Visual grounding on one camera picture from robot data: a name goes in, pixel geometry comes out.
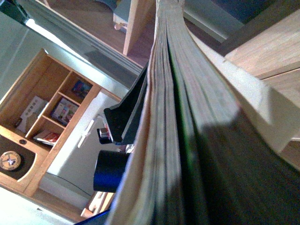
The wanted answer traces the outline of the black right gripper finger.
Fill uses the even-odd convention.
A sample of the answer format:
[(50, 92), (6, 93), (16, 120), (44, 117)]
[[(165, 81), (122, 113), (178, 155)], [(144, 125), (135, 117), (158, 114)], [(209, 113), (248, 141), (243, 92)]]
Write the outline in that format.
[(104, 125), (108, 137), (103, 144), (133, 144), (139, 127), (147, 90), (146, 65), (125, 97), (116, 105), (104, 109)]

